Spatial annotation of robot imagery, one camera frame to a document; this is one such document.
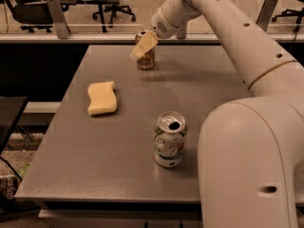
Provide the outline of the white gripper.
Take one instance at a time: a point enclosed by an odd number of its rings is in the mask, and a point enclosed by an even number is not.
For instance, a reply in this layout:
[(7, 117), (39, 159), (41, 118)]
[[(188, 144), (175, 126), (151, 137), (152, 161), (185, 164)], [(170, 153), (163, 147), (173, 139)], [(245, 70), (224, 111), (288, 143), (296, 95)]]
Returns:
[(133, 61), (141, 59), (146, 52), (153, 49), (158, 44), (159, 38), (170, 38), (178, 30), (175, 25), (175, 12), (165, 7), (157, 9), (152, 16), (151, 24), (155, 32), (148, 30), (141, 35), (140, 40), (130, 53), (130, 58)]

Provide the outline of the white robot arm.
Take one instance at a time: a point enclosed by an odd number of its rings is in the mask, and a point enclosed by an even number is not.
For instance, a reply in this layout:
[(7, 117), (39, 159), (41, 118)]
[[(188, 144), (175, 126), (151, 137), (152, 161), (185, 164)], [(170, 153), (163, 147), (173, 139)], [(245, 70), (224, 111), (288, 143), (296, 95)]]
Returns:
[(166, 0), (131, 57), (203, 15), (250, 97), (213, 110), (199, 133), (204, 228), (298, 228), (295, 167), (303, 157), (303, 67), (230, 0)]

